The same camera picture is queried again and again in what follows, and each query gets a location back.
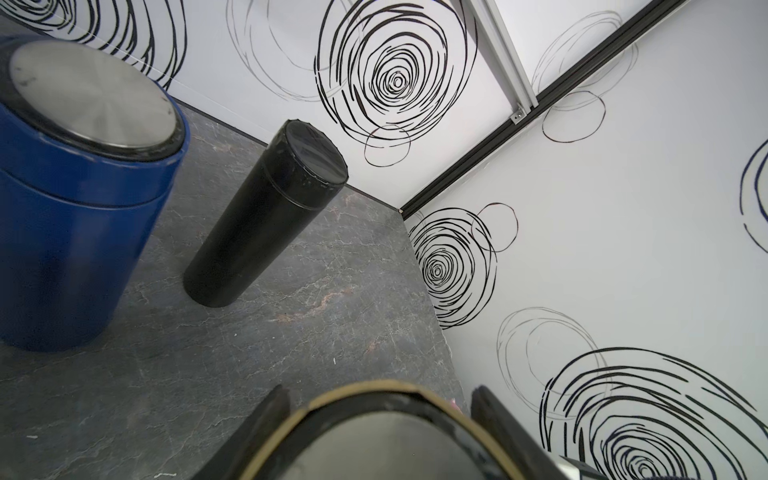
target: circle drawing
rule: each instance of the circle drawing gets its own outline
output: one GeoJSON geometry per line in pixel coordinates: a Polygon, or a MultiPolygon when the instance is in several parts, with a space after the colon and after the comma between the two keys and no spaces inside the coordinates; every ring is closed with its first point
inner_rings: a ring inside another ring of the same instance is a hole
{"type": "Polygon", "coordinates": [[[469,322],[491,299],[496,253],[475,240],[490,244],[489,235],[477,215],[463,208],[437,210],[411,229],[416,260],[441,328],[469,322]]]}
{"type": "MultiPolygon", "coordinates": [[[[598,349],[579,322],[563,313],[535,306],[518,310],[502,321],[496,339],[498,367],[507,387],[534,412],[548,382],[574,355],[598,349]]],[[[596,368],[604,359],[592,358],[596,368]]],[[[549,417],[564,419],[552,410],[549,417]]]]}
{"type": "MultiPolygon", "coordinates": [[[[328,56],[317,58],[317,38],[323,17],[340,22],[350,0],[227,0],[227,27],[240,60],[265,88],[286,100],[320,101],[315,70],[327,71],[328,56]]],[[[325,90],[334,95],[340,87],[325,90]]]]}
{"type": "Polygon", "coordinates": [[[496,253],[507,250],[518,237],[518,216],[515,209],[507,204],[494,202],[482,208],[478,213],[480,219],[488,229],[488,240],[482,235],[482,228],[478,228],[478,235],[475,235],[476,223],[472,223],[472,238],[483,250],[490,250],[496,253]]]}
{"type": "Polygon", "coordinates": [[[11,0],[0,11],[61,40],[105,51],[166,90],[187,55],[183,0],[11,0]]]}
{"type": "Polygon", "coordinates": [[[590,91],[574,91],[547,110],[541,123],[541,132],[549,140],[572,144],[592,136],[603,124],[603,120],[603,99],[590,91]],[[578,121],[568,113],[577,109],[581,109],[578,121]]]}
{"type": "MultiPolygon", "coordinates": [[[[589,14],[573,24],[549,45],[539,59],[531,80],[534,91],[540,93],[557,80],[586,52],[617,31],[622,23],[618,13],[603,11],[589,14]]],[[[637,45],[632,44],[562,98],[547,112],[541,123],[544,135],[558,143],[573,143],[596,132],[605,118],[605,103],[601,97],[634,67],[637,54],[637,45]],[[586,107],[590,108],[581,110],[579,114],[565,113],[586,107]]]]}
{"type": "Polygon", "coordinates": [[[741,174],[739,210],[744,230],[763,252],[768,253],[768,174],[763,174],[768,162],[768,140],[750,157],[741,174]]]}
{"type": "Polygon", "coordinates": [[[571,360],[547,384],[539,431],[550,452],[613,480],[761,478],[768,425],[727,384],[663,353],[608,348],[571,360]],[[608,366],[595,366],[601,355],[608,366]]]}
{"type": "Polygon", "coordinates": [[[456,10],[432,0],[356,2],[333,22],[330,12],[338,2],[328,5],[315,63],[328,115],[351,138],[377,148],[427,134],[469,80],[477,56],[472,15],[460,1],[456,10]]]}

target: black swirl pattern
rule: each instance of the black swirl pattern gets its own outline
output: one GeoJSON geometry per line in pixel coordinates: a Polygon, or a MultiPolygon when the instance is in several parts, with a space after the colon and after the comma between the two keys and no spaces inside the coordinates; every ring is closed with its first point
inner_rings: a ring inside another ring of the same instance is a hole
{"type": "Polygon", "coordinates": [[[3,0],[0,9],[52,37],[118,57],[166,89],[187,55],[184,0],[3,0]]]}
{"type": "Polygon", "coordinates": [[[755,408],[701,368],[647,349],[599,349],[571,360],[545,388],[539,430],[545,449],[613,480],[747,480],[768,472],[768,426],[755,408]],[[595,366],[595,355],[607,366],[595,366]]]}
{"type": "Polygon", "coordinates": [[[763,175],[768,163],[768,140],[758,148],[741,174],[739,210],[744,230],[763,252],[768,253],[768,175],[763,175]]]}
{"type": "Polygon", "coordinates": [[[315,76],[328,115],[388,167],[433,129],[464,91],[477,57],[477,27],[461,0],[358,0],[320,29],[315,76]],[[394,157],[376,150],[401,147],[394,157]]]}
{"type": "Polygon", "coordinates": [[[513,209],[498,203],[486,208],[483,213],[495,213],[485,216],[493,219],[490,226],[484,217],[463,208],[443,208],[409,232],[443,329],[464,325],[480,314],[496,285],[496,255],[517,238],[513,209]]]}

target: metal bracket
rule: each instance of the metal bracket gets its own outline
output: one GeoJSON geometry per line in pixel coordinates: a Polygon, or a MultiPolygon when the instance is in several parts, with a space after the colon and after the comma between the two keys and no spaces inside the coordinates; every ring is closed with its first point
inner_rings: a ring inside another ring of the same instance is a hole
{"type": "Polygon", "coordinates": [[[518,109],[515,111],[515,113],[512,114],[510,120],[512,120],[513,124],[517,125],[522,121],[523,118],[525,118],[525,115],[527,115],[525,110],[523,110],[523,107],[518,104],[518,109]]]}

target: gray marble floor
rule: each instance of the gray marble floor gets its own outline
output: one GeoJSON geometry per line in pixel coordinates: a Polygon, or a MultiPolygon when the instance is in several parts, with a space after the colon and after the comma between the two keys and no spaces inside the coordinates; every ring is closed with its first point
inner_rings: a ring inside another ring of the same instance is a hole
{"type": "Polygon", "coordinates": [[[294,405],[377,378],[463,404],[402,219],[352,190],[235,304],[187,297],[262,147],[185,113],[190,153],[112,324],[64,353],[0,346],[0,479],[189,478],[278,383],[294,405]]]}

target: black trash can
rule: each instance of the black trash can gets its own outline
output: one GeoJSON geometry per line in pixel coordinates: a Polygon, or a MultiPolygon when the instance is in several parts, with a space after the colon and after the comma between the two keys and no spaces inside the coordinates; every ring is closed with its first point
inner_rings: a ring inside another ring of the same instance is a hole
{"type": "Polygon", "coordinates": [[[205,306],[227,306],[346,184],[344,159],[323,132],[299,120],[280,128],[184,273],[205,306]]]}

